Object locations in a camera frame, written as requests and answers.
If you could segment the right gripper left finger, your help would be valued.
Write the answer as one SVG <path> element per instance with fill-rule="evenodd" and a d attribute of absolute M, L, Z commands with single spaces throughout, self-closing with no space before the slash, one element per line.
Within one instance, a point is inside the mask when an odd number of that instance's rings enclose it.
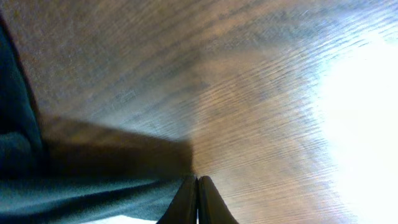
<path fill-rule="evenodd" d="M 197 223 L 197 178 L 184 179 L 174 199 L 157 224 L 196 224 Z"/>

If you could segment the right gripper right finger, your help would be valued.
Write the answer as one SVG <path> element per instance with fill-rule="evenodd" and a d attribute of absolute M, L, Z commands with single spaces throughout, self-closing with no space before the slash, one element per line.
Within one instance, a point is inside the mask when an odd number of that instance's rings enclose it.
<path fill-rule="evenodd" d="M 209 176 L 198 180 L 199 224 L 238 224 Z"/>

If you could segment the dark green t-shirt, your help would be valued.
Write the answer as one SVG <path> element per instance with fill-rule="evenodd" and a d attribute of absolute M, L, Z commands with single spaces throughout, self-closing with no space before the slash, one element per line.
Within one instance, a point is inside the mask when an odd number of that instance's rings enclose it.
<path fill-rule="evenodd" d="M 118 215 L 159 220 L 183 183 L 53 178 L 11 41 L 1 31 L 1 223 L 83 223 Z"/>

